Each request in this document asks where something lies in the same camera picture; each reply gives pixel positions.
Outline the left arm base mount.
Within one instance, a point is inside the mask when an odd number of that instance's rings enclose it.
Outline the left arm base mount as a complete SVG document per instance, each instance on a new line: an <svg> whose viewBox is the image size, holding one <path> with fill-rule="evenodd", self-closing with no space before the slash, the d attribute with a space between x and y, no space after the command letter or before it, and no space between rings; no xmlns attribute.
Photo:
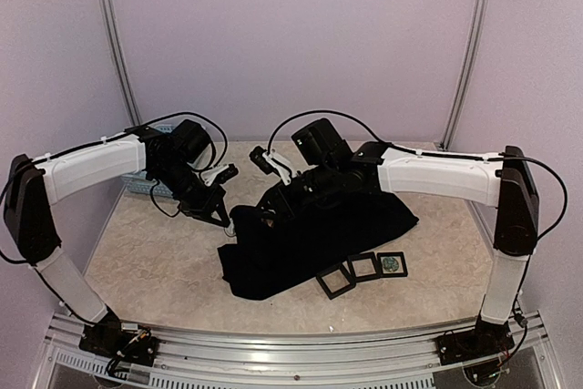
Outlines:
<svg viewBox="0 0 583 389"><path fill-rule="evenodd" d="M107 357L105 373L118 377L123 363L152 367L159 349L159 339L151 329L136 322L121 321L108 307L96 322L80 318L84 323L79 348Z"/></svg>

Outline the green round brooch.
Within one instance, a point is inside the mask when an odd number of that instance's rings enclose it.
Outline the green round brooch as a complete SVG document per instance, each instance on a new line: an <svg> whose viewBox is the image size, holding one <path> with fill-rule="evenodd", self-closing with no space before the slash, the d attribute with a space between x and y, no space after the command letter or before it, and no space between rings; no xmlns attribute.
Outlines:
<svg viewBox="0 0 583 389"><path fill-rule="evenodd" d="M384 257L382 259L382 265L386 272L394 273L400 271L400 262L395 257Z"/></svg>

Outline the black garment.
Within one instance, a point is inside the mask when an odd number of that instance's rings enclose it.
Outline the black garment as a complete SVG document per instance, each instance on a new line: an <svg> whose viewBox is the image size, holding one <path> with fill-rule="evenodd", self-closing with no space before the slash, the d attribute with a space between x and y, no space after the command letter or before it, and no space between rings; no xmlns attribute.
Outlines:
<svg viewBox="0 0 583 389"><path fill-rule="evenodd" d="M218 248L222 279L239 298L263 301L405 235L419 219L394 194L353 194L329 208L311 206L272 224L259 208L230 212L237 242Z"/></svg>

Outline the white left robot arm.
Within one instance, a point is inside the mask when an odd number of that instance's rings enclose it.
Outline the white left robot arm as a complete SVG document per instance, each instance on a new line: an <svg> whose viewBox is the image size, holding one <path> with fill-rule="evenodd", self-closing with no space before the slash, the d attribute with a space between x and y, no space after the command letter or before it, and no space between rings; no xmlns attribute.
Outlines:
<svg viewBox="0 0 583 389"><path fill-rule="evenodd" d="M95 249L67 241L82 230L103 228L112 209L81 203L99 189L120 189L125 174L145 172L170 190L178 214L227 227L223 185L238 171L232 164L195 169L210 148L207 131L186 120L171 132L134 127L60 153L11 159L2 195L4 222L20 254L17 263L29 266L78 319L95 325L90 338L107 356L121 355L128 338L103 321L108 305L84 276L79 261Z"/></svg>

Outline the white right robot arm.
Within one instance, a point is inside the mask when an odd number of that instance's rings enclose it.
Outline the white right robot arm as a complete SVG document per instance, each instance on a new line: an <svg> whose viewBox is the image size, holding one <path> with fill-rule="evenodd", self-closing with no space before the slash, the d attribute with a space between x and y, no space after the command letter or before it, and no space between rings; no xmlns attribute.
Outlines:
<svg viewBox="0 0 583 389"><path fill-rule="evenodd" d="M353 193L416 193L463 200L478 220L496 212L490 229L493 264L479 318L465 346L484 356L498 345L522 289L527 265L538 243L538 193L530 159L517 147L503 152L455 154L366 142L351 151L344 142L331 146L299 139L297 147L311 169L299 172L273 149L257 147L251 160L280 183L263 203L280 217L294 217L320 200Z"/></svg>

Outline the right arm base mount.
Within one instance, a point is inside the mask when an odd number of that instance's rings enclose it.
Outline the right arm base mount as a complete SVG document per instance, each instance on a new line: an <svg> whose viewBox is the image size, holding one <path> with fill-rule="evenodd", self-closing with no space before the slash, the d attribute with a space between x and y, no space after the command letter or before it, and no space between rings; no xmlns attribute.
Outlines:
<svg viewBox="0 0 583 389"><path fill-rule="evenodd" d="M481 317L471 329L447 331L438 336L435 344L440 364L467 362L498 353L506 355L500 365L506 364L520 350L528 331L527 317L522 312L513 312L511 319L524 330L518 343L514 342L509 322L497 325L485 322Z"/></svg>

